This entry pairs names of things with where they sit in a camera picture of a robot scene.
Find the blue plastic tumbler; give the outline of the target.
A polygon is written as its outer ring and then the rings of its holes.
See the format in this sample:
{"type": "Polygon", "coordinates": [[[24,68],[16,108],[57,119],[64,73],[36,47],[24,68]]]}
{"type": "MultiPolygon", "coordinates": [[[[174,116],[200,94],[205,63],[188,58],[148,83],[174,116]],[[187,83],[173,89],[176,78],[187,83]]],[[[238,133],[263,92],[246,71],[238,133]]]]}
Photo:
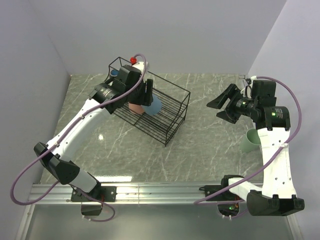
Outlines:
{"type": "Polygon", "coordinates": [[[160,99],[156,95],[153,95],[152,97],[153,101],[150,106],[142,106],[144,112],[150,116],[158,114],[162,109],[162,102],[160,99]]]}

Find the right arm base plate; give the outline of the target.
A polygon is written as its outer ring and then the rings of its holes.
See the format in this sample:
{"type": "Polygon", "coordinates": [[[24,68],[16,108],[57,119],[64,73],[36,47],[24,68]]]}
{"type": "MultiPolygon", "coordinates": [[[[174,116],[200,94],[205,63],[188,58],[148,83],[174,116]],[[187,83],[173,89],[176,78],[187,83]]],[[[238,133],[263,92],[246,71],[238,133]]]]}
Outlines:
{"type": "MultiPolygon", "coordinates": [[[[212,195],[218,191],[220,191],[223,187],[221,185],[204,185],[198,188],[199,191],[204,192],[205,197],[212,195]]],[[[218,201],[218,202],[222,202],[222,201],[226,201],[226,197],[224,196],[224,193],[220,193],[214,197],[211,197],[210,199],[208,199],[208,202],[212,202],[212,201],[218,201]]]]}

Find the dark blue glazed mug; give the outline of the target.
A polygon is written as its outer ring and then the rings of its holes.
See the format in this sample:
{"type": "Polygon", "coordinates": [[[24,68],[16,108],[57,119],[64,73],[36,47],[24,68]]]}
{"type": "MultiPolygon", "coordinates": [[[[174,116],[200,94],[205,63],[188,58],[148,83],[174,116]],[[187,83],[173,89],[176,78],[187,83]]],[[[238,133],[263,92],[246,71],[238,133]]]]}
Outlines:
{"type": "Polygon", "coordinates": [[[118,74],[119,74],[119,71],[117,69],[112,69],[109,73],[109,76],[114,78],[114,77],[117,77],[118,74]]]}

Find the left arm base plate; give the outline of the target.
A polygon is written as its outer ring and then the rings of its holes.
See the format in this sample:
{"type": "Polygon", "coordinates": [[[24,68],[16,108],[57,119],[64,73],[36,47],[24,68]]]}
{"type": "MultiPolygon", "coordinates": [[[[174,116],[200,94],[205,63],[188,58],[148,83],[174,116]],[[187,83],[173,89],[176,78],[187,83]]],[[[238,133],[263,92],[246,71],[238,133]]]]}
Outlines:
{"type": "Polygon", "coordinates": [[[96,189],[93,189],[91,192],[82,192],[81,190],[73,189],[70,201],[71,202],[91,202],[89,197],[103,201],[103,202],[115,202],[117,195],[117,187],[116,186],[99,186],[96,189]]]}

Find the salmon pink plastic tumbler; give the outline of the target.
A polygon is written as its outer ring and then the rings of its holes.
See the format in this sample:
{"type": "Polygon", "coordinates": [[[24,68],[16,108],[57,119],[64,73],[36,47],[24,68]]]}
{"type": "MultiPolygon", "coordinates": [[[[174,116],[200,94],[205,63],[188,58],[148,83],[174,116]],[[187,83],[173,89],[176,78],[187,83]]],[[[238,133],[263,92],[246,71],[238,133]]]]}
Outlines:
{"type": "Polygon", "coordinates": [[[128,108],[133,114],[142,115],[145,112],[141,105],[133,104],[130,102],[128,103],[128,108]]]}

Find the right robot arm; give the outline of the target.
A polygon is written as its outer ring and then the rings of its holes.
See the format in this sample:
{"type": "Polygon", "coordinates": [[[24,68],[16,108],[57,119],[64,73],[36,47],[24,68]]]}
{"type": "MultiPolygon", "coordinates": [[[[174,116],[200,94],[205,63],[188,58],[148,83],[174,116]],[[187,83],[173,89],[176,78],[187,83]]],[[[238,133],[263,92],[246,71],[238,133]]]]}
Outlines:
{"type": "Polygon", "coordinates": [[[251,79],[250,95],[230,84],[207,106],[222,109],[217,117],[235,124],[241,116],[249,117],[255,124],[262,153],[263,185],[257,187],[242,177],[226,175],[221,180],[220,190],[209,198],[220,195],[231,200],[236,195],[246,202],[252,216],[289,216],[305,208],[305,201],[297,196],[290,166],[289,142],[297,135],[300,125],[290,133],[290,112],[276,104],[278,81],[270,77],[251,79]]]}

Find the green tumbler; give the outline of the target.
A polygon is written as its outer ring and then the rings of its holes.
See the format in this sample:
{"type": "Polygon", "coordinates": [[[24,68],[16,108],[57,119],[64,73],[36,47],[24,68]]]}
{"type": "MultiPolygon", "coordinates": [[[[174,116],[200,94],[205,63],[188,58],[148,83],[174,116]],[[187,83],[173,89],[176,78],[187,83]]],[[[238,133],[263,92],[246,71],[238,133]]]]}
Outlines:
{"type": "Polygon", "coordinates": [[[242,137],[239,149],[242,153],[249,153],[260,148],[261,141],[256,129],[249,129],[242,137]]]}

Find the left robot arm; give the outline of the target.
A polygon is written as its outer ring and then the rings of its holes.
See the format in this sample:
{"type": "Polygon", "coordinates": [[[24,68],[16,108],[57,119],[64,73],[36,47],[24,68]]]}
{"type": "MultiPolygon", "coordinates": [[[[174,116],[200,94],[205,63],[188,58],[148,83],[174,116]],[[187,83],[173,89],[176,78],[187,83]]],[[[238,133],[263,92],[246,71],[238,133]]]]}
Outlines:
{"type": "Polygon", "coordinates": [[[101,183],[72,160],[78,147],[104,118],[126,103],[150,106],[153,81],[144,80],[149,63],[123,65],[117,75],[96,85],[76,116],[47,143],[39,142],[34,151],[42,166],[62,185],[82,190],[89,201],[101,195],[101,183]]]}

